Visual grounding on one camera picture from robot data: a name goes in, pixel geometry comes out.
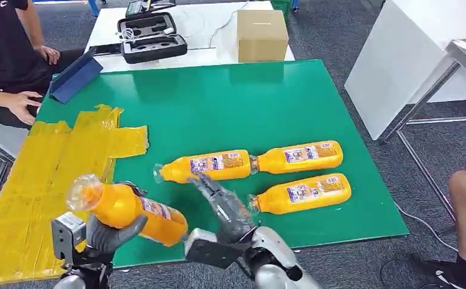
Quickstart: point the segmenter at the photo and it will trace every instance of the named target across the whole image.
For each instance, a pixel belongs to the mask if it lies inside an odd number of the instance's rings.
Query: yellow tape
[[[73,129],[65,122],[31,128],[0,194],[0,284],[62,274],[50,221],[67,211],[72,181],[85,173],[112,181],[114,158],[146,152],[146,126],[117,128],[122,110],[97,108],[79,113]]]

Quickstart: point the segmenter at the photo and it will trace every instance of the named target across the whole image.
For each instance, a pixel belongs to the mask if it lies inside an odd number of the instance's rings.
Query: robotic arm
[[[220,229],[216,234],[194,229],[184,241],[188,261],[223,269],[235,262],[260,289],[320,289],[274,230],[254,224],[236,194],[203,174],[191,182],[210,203],[219,218]],[[138,235],[147,220],[140,215],[123,229],[111,228],[92,214],[87,227],[70,212],[53,220],[54,253],[56,258],[64,259],[63,268],[67,269],[54,288],[108,288],[116,249]],[[75,246],[84,240],[87,240],[86,248],[77,252]],[[251,273],[238,261],[241,256]]]
[[[190,180],[219,218],[217,234],[194,229],[185,241],[189,261],[227,268],[243,255],[256,288],[319,289],[297,262],[293,251],[272,229],[255,226],[246,207],[231,191],[206,175]]]
[[[139,234],[148,218],[139,215],[123,229],[111,228],[90,214],[88,224],[68,212],[51,222],[56,258],[64,259],[63,274],[55,289],[108,288],[115,251]],[[75,246],[86,239],[82,252]]]

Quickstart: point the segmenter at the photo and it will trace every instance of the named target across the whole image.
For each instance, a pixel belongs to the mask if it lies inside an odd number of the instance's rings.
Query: black shoe
[[[414,263],[427,276],[433,276],[436,282],[442,288],[447,289],[466,289],[466,284],[462,284],[455,278],[453,269],[456,263],[425,260],[419,253],[411,255]]]

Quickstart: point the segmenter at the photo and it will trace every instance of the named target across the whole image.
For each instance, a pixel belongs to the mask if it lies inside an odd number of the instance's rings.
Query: green table mat
[[[408,230],[322,61],[232,64],[103,73],[62,105],[45,99],[37,120],[73,125],[97,104],[124,108],[120,126],[147,125],[145,155],[117,160],[114,178],[129,180],[153,200],[182,212],[189,230],[218,227],[208,202],[192,186],[156,184],[152,168],[186,156],[231,149],[260,155],[271,148],[336,140],[344,161],[335,169],[221,183],[247,203],[273,185],[339,172],[352,186],[345,203],[298,213],[255,216],[291,247],[308,247],[408,234]],[[183,244],[164,247],[136,237],[114,257],[116,267],[184,259]]]

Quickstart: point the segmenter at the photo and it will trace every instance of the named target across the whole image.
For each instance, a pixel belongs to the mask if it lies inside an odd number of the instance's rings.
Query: black carrying case
[[[118,31],[130,28],[135,38],[121,44],[121,53],[129,64],[175,57],[187,53],[187,42],[176,33],[173,17],[168,12],[149,13],[118,21]],[[173,32],[165,34],[164,30]]]

